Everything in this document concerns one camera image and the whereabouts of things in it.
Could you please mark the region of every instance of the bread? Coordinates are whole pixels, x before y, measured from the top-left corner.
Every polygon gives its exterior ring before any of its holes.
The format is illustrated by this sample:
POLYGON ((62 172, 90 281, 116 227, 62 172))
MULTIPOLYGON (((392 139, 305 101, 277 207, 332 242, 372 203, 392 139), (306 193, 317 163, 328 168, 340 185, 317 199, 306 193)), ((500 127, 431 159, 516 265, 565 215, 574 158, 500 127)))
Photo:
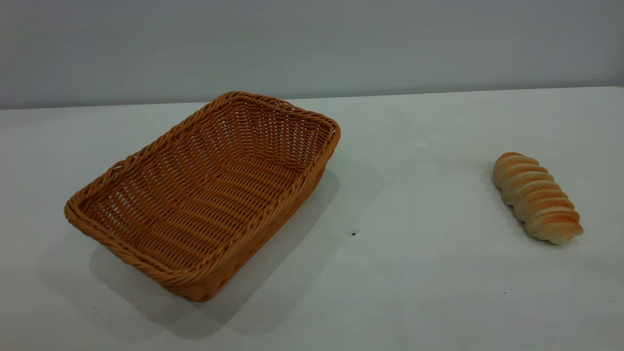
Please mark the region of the bread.
POLYGON ((531 236, 562 245, 583 233, 572 201, 537 160, 503 154, 494 166, 494 183, 531 236))

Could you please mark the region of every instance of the wicker basket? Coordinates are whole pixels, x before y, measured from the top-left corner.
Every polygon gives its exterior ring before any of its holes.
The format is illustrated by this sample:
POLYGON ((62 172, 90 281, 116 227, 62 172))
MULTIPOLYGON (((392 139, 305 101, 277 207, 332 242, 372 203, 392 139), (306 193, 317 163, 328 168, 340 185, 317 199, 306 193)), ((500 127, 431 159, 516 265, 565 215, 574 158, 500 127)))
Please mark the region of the wicker basket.
POLYGON ((308 198, 339 138, 321 114, 230 92, 72 196, 65 216, 173 294, 206 301, 308 198))

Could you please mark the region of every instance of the woven basket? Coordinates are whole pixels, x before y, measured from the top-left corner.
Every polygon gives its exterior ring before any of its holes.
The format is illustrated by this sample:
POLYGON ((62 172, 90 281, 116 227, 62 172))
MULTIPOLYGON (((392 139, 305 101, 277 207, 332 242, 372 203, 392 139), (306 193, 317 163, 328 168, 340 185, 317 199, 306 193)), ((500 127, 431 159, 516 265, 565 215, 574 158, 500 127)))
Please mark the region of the woven basket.
POLYGON ((308 198, 339 138, 321 114, 229 92, 72 196, 65 216, 173 294, 206 301, 308 198))

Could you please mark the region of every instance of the white tabletop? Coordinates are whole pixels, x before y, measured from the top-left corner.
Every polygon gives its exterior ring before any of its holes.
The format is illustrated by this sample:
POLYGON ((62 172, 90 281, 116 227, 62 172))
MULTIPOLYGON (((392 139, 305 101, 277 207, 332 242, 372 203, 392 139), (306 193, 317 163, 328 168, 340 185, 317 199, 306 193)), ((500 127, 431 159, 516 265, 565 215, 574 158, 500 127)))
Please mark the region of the white tabletop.
POLYGON ((624 89, 292 103, 335 119, 342 139, 310 199, 203 304, 63 216, 202 104, 0 111, 0 349, 622 349, 624 89), (490 181, 508 151, 572 199, 574 243, 518 225, 490 181))

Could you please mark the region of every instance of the basket rim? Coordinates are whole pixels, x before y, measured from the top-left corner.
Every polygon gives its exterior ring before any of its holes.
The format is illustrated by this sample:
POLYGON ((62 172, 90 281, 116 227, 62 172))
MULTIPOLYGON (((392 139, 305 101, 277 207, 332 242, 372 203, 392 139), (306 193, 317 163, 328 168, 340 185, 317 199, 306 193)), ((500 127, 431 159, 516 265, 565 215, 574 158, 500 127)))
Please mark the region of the basket rim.
POLYGON ((123 161, 115 163, 100 177, 96 178, 83 189, 76 192, 66 203, 64 209, 65 217, 74 227, 107 247, 111 252, 113 252, 113 254, 115 254, 115 256, 123 260, 125 263, 135 266, 145 274, 151 276, 153 279, 156 279, 155 275, 158 276, 157 278, 159 282, 166 280, 166 283, 163 282, 162 284, 167 284, 172 287, 188 285, 193 281, 200 280, 210 274, 210 272, 215 268, 218 268, 224 261, 227 260, 230 254, 235 251, 235 247, 248 241, 248 238, 250 238, 250 236, 247 235, 248 233, 257 228, 261 228, 262 224, 271 219, 272 215, 278 212, 279 204, 287 203, 290 199, 294 198, 302 188, 305 180, 314 174, 313 172, 317 171, 318 168, 325 166, 326 161, 333 153, 339 138, 340 128, 338 124, 333 119, 328 118, 323 114, 301 109, 290 104, 289 102, 275 99, 273 97, 243 91, 227 92, 220 95, 212 102, 204 105, 201 109, 193 113, 191 116, 188 116, 182 122, 173 126, 168 132, 151 142, 149 145, 145 146, 140 151, 126 157, 123 161), (324 122, 323 124, 326 127, 333 128, 333 132, 324 141, 321 151, 316 154, 314 158, 312 158, 304 171, 293 181, 290 188, 282 192, 276 199, 268 204, 257 215, 255 220, 250 221, 244 229, 241 229, 243 232, 243 238, 247 238, 247 240, 239 240, 238 243, 234 246, 230 246, 230 248, 222 255, 214 257, 210 263, 208 263, 207 260, 202 260, 199 264, 189 268, 171 269, 150 256, 143 254, 141 251, 137 250, 135 247, 129 245, 123 240, 116 239, 116 235, 111 233, 111 231, 107 230, 97 221, 84 214, 80 205, 85 200, 100 194, 101 189, 105 188, 119 177, 123 177, 127 173, 131 172, 136 164, 139 164, 150 156, 158 154, 158 152, 163 148, 168 147, 168 144, 170 144, 168 141, 178 139, 184 133, 192 129, 193 126, 196 126, 200 120, 205 119, 207 116, 214 119, 218 118, 217 114, 213 114, 213 112, 222 108, 224 104, 239 100, 251 102, 253 104, 260 105, 261 107, 273 109, 274 111, 285 112, 287 114, 303 114, 304 118, 319 119, 324 122))

